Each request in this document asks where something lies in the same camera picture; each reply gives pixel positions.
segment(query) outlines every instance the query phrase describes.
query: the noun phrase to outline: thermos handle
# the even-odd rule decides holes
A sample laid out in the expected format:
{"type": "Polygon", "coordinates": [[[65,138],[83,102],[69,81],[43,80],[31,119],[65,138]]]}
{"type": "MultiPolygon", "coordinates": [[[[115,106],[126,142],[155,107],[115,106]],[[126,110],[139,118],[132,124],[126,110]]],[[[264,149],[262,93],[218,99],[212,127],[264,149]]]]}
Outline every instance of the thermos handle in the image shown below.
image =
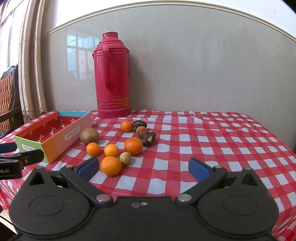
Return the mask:
{"type": "Polygon", "coordinates": [[[128,50],[128,75],[131,73],[131,66],[129,63],[129,50],[128,50]]]}
{"type": "Polygon", "coordinates": [[[103,59],[104,59],[104,75],[105,84],[107,89],[112,88],[111,74],[110,74],[110,50],[109,47],[103,49],[103,59]]]}

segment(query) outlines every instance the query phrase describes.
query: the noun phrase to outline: brown kiwi fruit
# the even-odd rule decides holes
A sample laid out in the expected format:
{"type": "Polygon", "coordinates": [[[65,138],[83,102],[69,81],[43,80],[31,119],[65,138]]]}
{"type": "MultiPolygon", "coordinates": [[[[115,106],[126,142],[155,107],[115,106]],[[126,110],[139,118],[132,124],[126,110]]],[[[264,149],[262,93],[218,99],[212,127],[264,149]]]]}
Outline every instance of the brown kiwi fruit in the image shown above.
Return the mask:
{"type": "Polygon", "coordinates": [[[81,132],[80,140],[84,145],[88,145],[91,142],[98,143],[100,141],[100,135],[94,128],[86,128],[81,132]]]}

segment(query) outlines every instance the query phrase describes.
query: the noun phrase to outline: orange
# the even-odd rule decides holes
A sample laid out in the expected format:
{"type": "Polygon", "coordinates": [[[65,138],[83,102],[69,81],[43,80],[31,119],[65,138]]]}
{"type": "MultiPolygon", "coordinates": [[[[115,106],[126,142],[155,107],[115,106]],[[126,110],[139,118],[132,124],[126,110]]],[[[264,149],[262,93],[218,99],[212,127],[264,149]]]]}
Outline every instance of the orange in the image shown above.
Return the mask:
{"type": "Polygon", "coordinates": [[[115,176],[120,172],[121,163],[120,161],[114,156],[106,156],[101,161],[101,170],[108,176],[115,176]]]}
{"type": "Polygon", "coordinates": [[[100,147],[95,142],[91,142],[86,146],[86,152],[90,156],[96,156],[100,153],[100,147]]]}
{"type": "Polygon", "coordinates": [[[106,156],[118,156],[119,150],[118,150],[117,145],[109,144],[105,147],[104,153],[106,156]]]}
{"type": "Polygon", "coordinates": [[[124,149],[131,155],[138,155],[143,149],[143,143],[139,138],[131,137],[125,141],[124,149]]]}
{"type": "Polygon", "coordinates": [[[133,124],[128,120],[124,120],[120,123],[120,129],[123,132],[131,132],[131,130],[133,129],[133,124]]]}

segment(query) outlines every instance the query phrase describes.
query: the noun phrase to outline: wall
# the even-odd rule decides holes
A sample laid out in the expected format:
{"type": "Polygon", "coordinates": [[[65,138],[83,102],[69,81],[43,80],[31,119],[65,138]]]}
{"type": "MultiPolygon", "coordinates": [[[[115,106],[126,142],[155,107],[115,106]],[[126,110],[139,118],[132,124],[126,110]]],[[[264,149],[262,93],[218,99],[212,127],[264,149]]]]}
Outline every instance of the wall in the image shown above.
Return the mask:
{"type": "MultiPolygon", "coordinates": [[[[174,4],[215,4],[223,8],[236,9],[258,18],[261,18],[283,29],[296,38],[296,13],[294,13],[282,0],[202,0],[181,1],[171,0],[174,4]]],[[[168,4],[161,0],[50,0],[45,10],[47,16],[44,22],[43,34],[81,16],[104,9],[115,9],[119,5],[133,4],[168,4]]]]}
{"type": "Polygon", "coordinates": [[[251,19],[208,8],[124,9],[44,37],[42,74],[49,110],[96,109],[88,56],[105,31],[118,31],[130,49],[132,109],[240,112],[295,147],[296,42],[251,19]],[[73,55],[67,54],[71,38],[86,39],[84,46],[81,40],[76,43],[76,73],[73,55]]]}

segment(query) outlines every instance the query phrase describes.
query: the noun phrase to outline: wall molding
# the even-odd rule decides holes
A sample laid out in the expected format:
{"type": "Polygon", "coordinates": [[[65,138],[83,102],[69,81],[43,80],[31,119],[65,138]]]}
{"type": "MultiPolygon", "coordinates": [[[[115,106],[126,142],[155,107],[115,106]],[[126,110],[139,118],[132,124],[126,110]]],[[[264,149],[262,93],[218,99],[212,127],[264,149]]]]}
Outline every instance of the wall molding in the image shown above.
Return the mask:
{"type": "Polygon", "coordinates": [[[62,28],[65,28],[73,23],[82,21],[84,19],[87,18],[91,18],[103,13],[108,13],[108,12],[113,12],[113,11],[117,11],[117,10],[122,10],[122,9],[127,9],[127,8],[133,8],[133,7],[144,7],[144,6],[156,6],[156,5],[177,5],[177,6],[194,6],[194,7],[205,7],[205,8],[211,8],[211,9],[216,9],[216,10],[221,10],[221,11],[225,11],[225,12],[230,12],[236,15],[240,15],[252,20],[255,20],[257,22],[260,22],[264,25],[267,25],[273,29],[275,29],[276,31],[286,35],[288,38],[292,39],[293,41],[296,42],[296,38],[294,36],[292,36],[291,34],[289,34],[288,32],[284,31],[283,29],[277,27],[276,25],[261,19],[259,17],[256,17],[252,14],[237,10],[237,9],[233,9],[233,8],[229,8],[229,7],[224,7],[224,6],[220,6],[220,5],[215,5],[215,4],[210,4],[210,3],[200,3],[200,2],[193,2],[193,1],[146,1],[146,2],[139,2],[139,3],[131,3],[131,4],[125,4],[125,5],[120,5],[120,6],[115,6],[115,7],[111,7],[111,8],[107,8],[107,9],[103,9],[103,10],[99,10],[99,11],[95,11],[86,15],[83,15],[81,17],[72,19],[66,23],[63,23],[60,26],[57,26],[49,31],[47,31],[46,33],[43,33],[41,35],[41,38],[44,38],[62,28]]]}

